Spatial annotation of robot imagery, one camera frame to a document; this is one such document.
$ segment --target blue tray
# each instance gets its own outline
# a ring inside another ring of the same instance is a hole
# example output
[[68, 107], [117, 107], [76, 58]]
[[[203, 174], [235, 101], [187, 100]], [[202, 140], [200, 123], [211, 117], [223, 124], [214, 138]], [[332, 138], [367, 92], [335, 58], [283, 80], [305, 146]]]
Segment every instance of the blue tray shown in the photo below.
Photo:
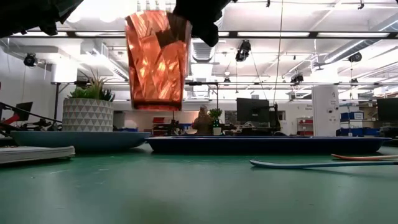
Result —
[[76, 152], [120, 151], [140, 146], [150, 133], [80, 132], [80, 131], [13, 131], [12, 138], [20, 146], [66, 147]]
[[172, 136], [147, 138], [155, 152], [370, 153], [389, 138], [306, 136]]

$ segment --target potted plant on desk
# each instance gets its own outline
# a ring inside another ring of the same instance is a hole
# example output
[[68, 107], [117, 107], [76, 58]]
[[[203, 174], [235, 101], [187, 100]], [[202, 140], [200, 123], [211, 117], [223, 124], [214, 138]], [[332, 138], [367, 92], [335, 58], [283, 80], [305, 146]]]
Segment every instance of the potted plant on desk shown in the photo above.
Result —
[[223, 110], [219, 108], [209, 110], [209, 115], [213, 120], [213, 135], [215, 136], [221, 135], [220, 116], [222, 113]]
[[87, 87], [76, 87], [63, 101], [62, 131], [113, 131], [113, 100], [111, 90], [104, 90], [105, 78], [90, 79]]

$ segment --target office desk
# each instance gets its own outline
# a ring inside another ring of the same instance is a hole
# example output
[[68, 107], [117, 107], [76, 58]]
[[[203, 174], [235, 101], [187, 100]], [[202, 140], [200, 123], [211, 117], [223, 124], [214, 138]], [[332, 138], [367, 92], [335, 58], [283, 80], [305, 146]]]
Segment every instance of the office desk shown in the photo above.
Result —
[[[328, 155], [76, 156], [0, 168], [0, 223], [395, 223], [398, 167], [253, 169]], [[379, 152], [398, 154], [384, 147]]]

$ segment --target white paper stack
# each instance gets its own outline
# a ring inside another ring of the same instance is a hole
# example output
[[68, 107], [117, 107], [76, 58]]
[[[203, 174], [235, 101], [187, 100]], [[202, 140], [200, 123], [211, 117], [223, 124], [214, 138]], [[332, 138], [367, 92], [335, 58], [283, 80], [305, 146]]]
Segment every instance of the white paper stack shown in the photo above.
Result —
[[30, 146], [7, 147], [0, 148], [0, 164], [55, 159], [73, 155], [75, 155], [75, 148], [73, 146], [56, 148]]

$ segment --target computer monitor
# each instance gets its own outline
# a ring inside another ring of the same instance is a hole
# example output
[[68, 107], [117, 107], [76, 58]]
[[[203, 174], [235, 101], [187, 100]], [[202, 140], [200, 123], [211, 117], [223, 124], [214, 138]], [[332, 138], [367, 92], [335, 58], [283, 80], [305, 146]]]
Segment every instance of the computer monitor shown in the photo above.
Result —
[[[32, 105], [33, 105], [33, 102], [19, 103], [19, 104], [17, 104], [16, 108], [30, 112], [32, 109]], [[14, 115], [15, 114], [17, 114], [19, 116], [18, 121], [27, 121], [29, 119], [29, 113], [19, 111], [19, 110], [14, 110]]]
[[241, 123], [247, 121], [269, 122], [269, 101], [247, 98], [236, 99], [237, 120]]
[[379, 121], [398, 121], [398, 98], [378, 99]]

